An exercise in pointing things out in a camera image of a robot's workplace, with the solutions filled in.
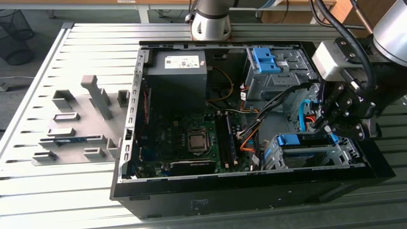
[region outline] green motherboard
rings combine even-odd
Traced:
[[[228,113],[231,131],[240,131],[238,113]],[[142,147],[142,177],[166,177],[171,162],[202,160],[216,163],[214,173],[248,171],[250,155],[236,146],[236,162],[226,165],[218,141],[216,114],[158,115],[150,122],[150,144]]]

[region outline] robotic arm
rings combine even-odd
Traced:
[[[322,1],[316,4],[335,25],[335,18],[323,9]],[[406,21],[407,0],[398,0],[374,34],[357,41],[366,57],[359,55],[353,40],[343,34],[343,38],[322,42],[312,57],[322,75],[319,118],[314,123],[319,131],[357,140],[381,136],[377,118],[407,94]]]
[[[196,0],[196,14],[191,26],[194,39],[223,41],[231,36],[230,8],[262,8],[275,0]]]

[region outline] floor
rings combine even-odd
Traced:
[[[35,37],[27,41],[35,53],[35,59],[20,66],[10,66],[0,59],[0,83],[7,83],[10,86],[8,92],[0,93],[0,138],[31,84],[30,78],[2,78],[14,76],[34,77],[36,75],[63,23],[140,23],[139,13],[135,10],[56,10],[55,19],[48,19],[44,10],[24,10],[23,13],[36,33]],[[164,17],[159,17],[158,12],[151,10],[150,22],[183,23],[187,11],[172,10],[170,12],[166,11],[163,14]],[[259,19],[255,18],[254,11],[232,11],[231,22],[259,23]]]

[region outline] ram slot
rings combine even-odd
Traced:
[[[227,120],[227,128],[228,128],[228,159],[230,163],[234,164],[234,166],[238,164],[238,154],[236,154],[236,143],[235,143],[235,137],[234,133],[231,131],[231,117],[228,113],[226,114],[226,120]]]
[[[218,135],[218,147],[219,147],[219,156],[220,163],[226,168],[230,168],[228,160],[228,144],[227,143],[227,126],[224,125],[226,119],[223,114],[218,113],[215,116],[215,125],[216,125],[216,135]]]

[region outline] power supply label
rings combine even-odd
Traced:
[[[167,56],[166,69],[199,68],[199,56]]]

